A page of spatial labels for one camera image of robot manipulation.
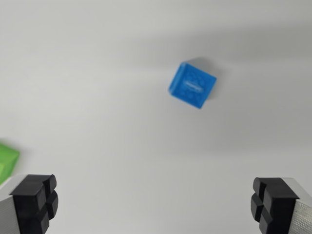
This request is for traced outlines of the black-padded silver gripper right finger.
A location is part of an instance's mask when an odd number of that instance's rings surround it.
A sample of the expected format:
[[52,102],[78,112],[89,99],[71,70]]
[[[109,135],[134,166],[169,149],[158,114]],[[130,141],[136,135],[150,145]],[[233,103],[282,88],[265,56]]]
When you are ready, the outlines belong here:
[[256,177],[251,212],[263,234],[310,234],[312,196],[293,178]]

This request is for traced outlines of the black-padded silver gripper left finger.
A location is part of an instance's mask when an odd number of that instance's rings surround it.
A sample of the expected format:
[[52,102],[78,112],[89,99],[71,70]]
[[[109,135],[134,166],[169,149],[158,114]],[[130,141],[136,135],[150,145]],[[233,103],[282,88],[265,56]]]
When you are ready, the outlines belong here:
[[15,175],[0,186],[0,233],[44,234],[56,216],[54,175]]

